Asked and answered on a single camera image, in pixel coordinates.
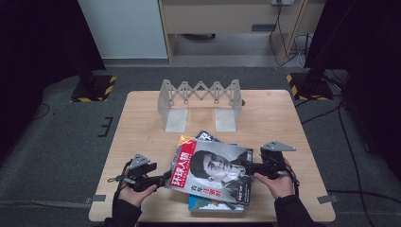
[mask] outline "gray carpet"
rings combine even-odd
[[[226,87],[239,79],[241,89],[285,89],[285,75],[300,68],[268,67],[116,67],[108,71],[117,76],[107,101],[74,103],[70,95],[78,77],[65,79],[44,91],[43,105],[26,128],[18,144],[0,169],[0,201],[69,201],[82,203],[96,192],[116,126],[128,92],[160,90],[163,79],[173,85],[182,81],[211,85],[220,81]],[[335,87],[335,94],[340,94]],[[342,101],[294,100],[301,121],[335,109]],[[106,137],[102,125],[113,123]],[[341,127],[347,133],[352,152]],[[387,169],[378,154],[365,151],[350,114],[337,111],[303,124],[323,181],[337,195],[337,218],[329,227],[398,226],[401,223],[401,183]],[[387,196],[397,201],[364,195],[368,218],[358,191],[357,171],[365,192]],[[0,207],[0,226],[93,226],[89,208]]]

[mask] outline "book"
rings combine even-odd
[[[253,159],[253,151],[212,138],[206,131],[197,137],[182,135],[171,164],[166,187],[184,193],[249,205],[252,176],[241,164]]]
[[[189,194],[188,210],[193,212],[242,213],[244,211],[244,205],[216,201]]]

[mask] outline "yellow and black hazard tape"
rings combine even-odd
[[[107,88],[104,92],[103,96],[98,96],[98,97],[88,97],[88,96],[82,96],[82,97],[77,97],[77,98],[71,98],[72,102],[91,102],[91,101],[105,101],[109,95],[110,92],[112,91],[114,87],[114,83],[117,77],[110,77],[109,84],[107,85]]]
[[[294,79],[292,75],[287,75],[287,82],[289,84],[289,88],[291,89],[292,95],[294,96],[295,100],[330,100],[332,99],[331,96],[301,96],[298,93],[298,89],[294,83]]]

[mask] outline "black sleeve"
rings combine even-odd
[[[128,227],[134,226],[141,216],[140,208],[130,204],[127,201],[117,200],[115,211],[112,218],[104,220],[105,227]]]
[[[321,227],[312,220],[297,196],[286,196],[274,202],[277,222],[280,227]]]

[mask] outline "red magazine banner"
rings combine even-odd
[[[192,155],[195,152],[196,146],[197,142],[193,140],[189,140],[182,144],[180,156],[178,157],[177,164],[175,165],[171,176],[171,186],[176,186],[180,188],[185,187],[186,178],[189,173],[189,163]]]

